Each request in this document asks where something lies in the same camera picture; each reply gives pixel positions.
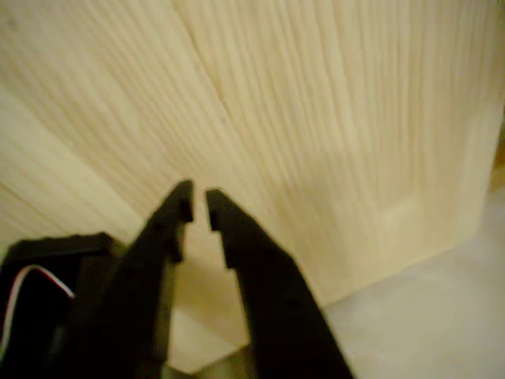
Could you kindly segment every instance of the pine wood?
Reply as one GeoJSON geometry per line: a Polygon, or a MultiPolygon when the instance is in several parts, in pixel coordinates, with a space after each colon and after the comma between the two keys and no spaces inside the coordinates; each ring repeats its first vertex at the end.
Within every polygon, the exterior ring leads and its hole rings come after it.
{"type": "Polygon", "coordinates": [[[195,371],[247,343],[201,192],[257,217],[321,305],[457,245],[480,222],[504,42],[494,0],[3,0],[0,243],[129,242],[195,179],[170,345],[195,371]]]}

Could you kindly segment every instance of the black plastic claw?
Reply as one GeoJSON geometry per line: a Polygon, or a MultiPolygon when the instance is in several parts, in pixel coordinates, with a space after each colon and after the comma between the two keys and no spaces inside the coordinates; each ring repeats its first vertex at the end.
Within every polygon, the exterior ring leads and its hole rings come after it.
{"type": "Polygon", "coordinates": [[[222,191],[207,203],[237,273],[257,377],[353,377],[291,256],[222,191]]]}
{"type": "Polygon", "coordinates": [[[69,321],[51,377],[159,377],[168,352],[175,268],[193,220],[193,183],[179,183],[128,248],[90,316],[69,321]]]}

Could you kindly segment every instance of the white wire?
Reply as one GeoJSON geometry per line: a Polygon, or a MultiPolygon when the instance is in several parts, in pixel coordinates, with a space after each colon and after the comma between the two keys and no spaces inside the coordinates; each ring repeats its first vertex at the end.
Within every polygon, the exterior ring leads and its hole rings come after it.
{"type": "Polygon", "coordinates": [[[60,287],[69,296],[69,298],[73,298],[74,296],[72,290],[68,288],[66,284],[44,267],[39,265],[29,265],[22,268],[16,275],[16,279],[14,280],[13,287],[10,291],[9,302],[7,303],[6,318],[3,323],[2,342],[0,342],[0,363],[2,363],[7,347],[9,346],[10,333],[13,327],[14,310],[16,309],[16,302],[19,297],[21,286],[23,285],[26,276],[32,271],[42,272],[47,278],[60,287]]]}

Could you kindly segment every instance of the white floor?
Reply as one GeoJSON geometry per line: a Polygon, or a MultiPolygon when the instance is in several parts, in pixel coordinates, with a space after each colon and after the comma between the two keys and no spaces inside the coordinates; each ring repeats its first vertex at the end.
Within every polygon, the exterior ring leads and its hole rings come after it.
{"type": "Polygon", "coordinates": [[[359,378],[505,378],[505,189],[471,241],[326,314],[359,378]]]}

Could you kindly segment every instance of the red and white wire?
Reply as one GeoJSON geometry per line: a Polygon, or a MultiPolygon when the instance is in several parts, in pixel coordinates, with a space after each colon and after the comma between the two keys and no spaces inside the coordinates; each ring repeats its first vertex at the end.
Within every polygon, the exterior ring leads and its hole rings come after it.
{"type": "Polygon", "coordinates": [[[32,271],[41,272],[50,281],[60,287],[69,296],[69,298],[74,297],[73,291],[51,271],[45,269],[44,267],[39,265],[29,265],[22,268],[16,275],[16,279],[14,280],[13,287],[10,291],[9,302],[7,303],[6,318],[3,322],[2,341],[0,342],[0,363],[3,361],[7,347],[9,346],[10,333],[13,327],[14,310],[16,309],[16,302],[21,291],[21,286],[23,285],[26,276],[32,271]]]}

